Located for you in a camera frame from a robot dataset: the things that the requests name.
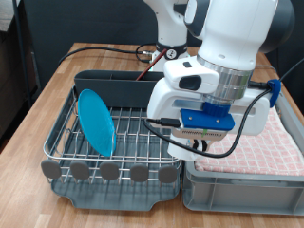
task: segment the metal wire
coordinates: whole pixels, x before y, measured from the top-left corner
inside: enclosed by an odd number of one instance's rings
[[[142,127],[142,120],[146,119],[145,109],[109,108],[116,127],[117,146],[116,151],[110,157],[105,157],[97,153],[86,139],[79,124],[76,106],[77,101],[74,101],[52,148],[47,151],[47,146],[45,145],[44,149],[50,159],[59,161],[62,169],[63,183],[66,183],[68,178],[73,178],[70,173],[70,163],[73,161],[86,162],[90,172],[90,183],[93,183],[95,179],[103,179],[99,171],[101,162],[117,162],[119,164],[120,176],[118,184],[121,184],[122,180],[131,181],[127,172],[130,172],[130,165],[132,163],[145,163],[149,174],[154,174],[149,176],[146,184],[149,181],[158,181],[155,175],[162,164],[174,165],[177,168],[181,167],[181,161],[171,157],[166,152],[166,149],[164,149],[168,143],[159,139],[150,131],[147,131],[145,127]],[[58,148],[60,143],[63,145],[62,151]],[[130,150],[128,147],[131,143],[135,144],[134,150]],[[154,149],[153,153],[151,153],[151,145],[157,145],[160,150],[156,153]]]

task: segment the dark background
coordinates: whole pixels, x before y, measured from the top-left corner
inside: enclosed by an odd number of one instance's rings
[[[292,2],[294,33],[278,51],[267,55],[279,75],[304,57],[304,1]],[[25,7],[42,87],[75,42],[140,45],[157,41],[156,17],[143,0],[25,0]],[[200,41],[188,34],[188,45],[199,47]],[[303,71],[304,65],[284,82],[302,113]]]

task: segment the gray plastic bin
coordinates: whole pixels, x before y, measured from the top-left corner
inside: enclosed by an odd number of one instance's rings
[[[303,152],[303,125],[282,94],[276,108]],[[304,177],[201,172],[190,161],[184,170],[182,197],[190,210],[304,215]]]

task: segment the blue plate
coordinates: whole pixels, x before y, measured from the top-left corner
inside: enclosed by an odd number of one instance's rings
[[[106,157],[111,156],[116,147],[115,127],[100,96],[90,89],[85,89],[78,99],[78,116],[85,136],[93,148]]]

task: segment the wooden surface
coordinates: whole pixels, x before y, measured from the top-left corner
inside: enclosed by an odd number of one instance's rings
[[[93,45],[76,44],[72,49],[89,46]],[[261,54],[258,63],[269,64]],[[62,63],[0,156],[0,227],[304,227],[302,217],[192,212],[183,206],[181,194],[157,203],[150,212],[81,210],[50,190],[40,168],[46,158],[43,144],[75,74],[85,69],[143,70],[145,66],[134,55],[100,50],[78,53]],[[255,74],[263,81],[275,76],[271,69]]]
[[[0,0],[0,31],[8,31],[13,15],[12,0]]]

